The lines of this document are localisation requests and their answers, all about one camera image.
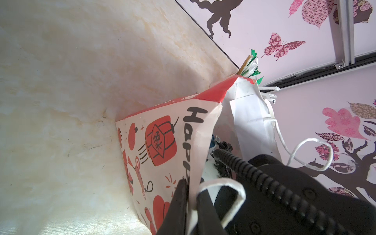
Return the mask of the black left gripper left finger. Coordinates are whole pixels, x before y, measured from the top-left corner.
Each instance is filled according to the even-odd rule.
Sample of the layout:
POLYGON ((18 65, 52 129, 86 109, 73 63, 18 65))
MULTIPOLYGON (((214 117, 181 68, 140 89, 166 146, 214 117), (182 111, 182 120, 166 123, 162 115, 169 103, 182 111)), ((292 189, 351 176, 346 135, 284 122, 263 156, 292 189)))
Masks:
POLYGON ((186 179, 178 182, 170 207, 157 235, 185 235, 188 184, 186 179))

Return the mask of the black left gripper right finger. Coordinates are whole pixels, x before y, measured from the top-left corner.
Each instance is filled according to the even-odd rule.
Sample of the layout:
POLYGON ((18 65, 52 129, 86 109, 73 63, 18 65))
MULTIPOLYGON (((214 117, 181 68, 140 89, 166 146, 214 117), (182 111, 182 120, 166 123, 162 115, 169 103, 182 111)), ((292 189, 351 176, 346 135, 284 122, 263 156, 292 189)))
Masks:
POLYGON ((197 196, 197 234, 198 235, 227 235, 212 204, 208 190, 197 196))

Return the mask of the red and white paper bag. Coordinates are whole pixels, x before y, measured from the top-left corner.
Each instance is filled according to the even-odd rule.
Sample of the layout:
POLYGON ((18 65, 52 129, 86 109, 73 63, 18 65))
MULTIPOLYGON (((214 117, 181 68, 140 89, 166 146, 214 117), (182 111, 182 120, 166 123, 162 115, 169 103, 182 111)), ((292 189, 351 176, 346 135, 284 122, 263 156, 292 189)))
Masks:
POLYGON ((161 227, 181 179, 188 184, 185 235, 197 235, 197 196, 204 190, 226 231, 246 192, 214 151, 223 149, 247 162, 268 155, 280 163, 275 139, 281 132, 259 87, 256 80, 235 75, 116 123, 137 216, 152 234, 161 227))

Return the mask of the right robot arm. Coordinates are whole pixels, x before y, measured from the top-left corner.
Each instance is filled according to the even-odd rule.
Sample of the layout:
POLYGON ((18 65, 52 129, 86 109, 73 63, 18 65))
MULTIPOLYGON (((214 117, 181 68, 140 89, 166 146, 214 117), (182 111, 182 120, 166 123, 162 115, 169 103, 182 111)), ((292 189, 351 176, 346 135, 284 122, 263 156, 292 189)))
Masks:
POLYGON ((373 235, 376 208, 336 194, 307 174, 259 155, 247 162, 218 149, 214 158, 236 174, 246 192, 227 225, 230 235, 373 235))

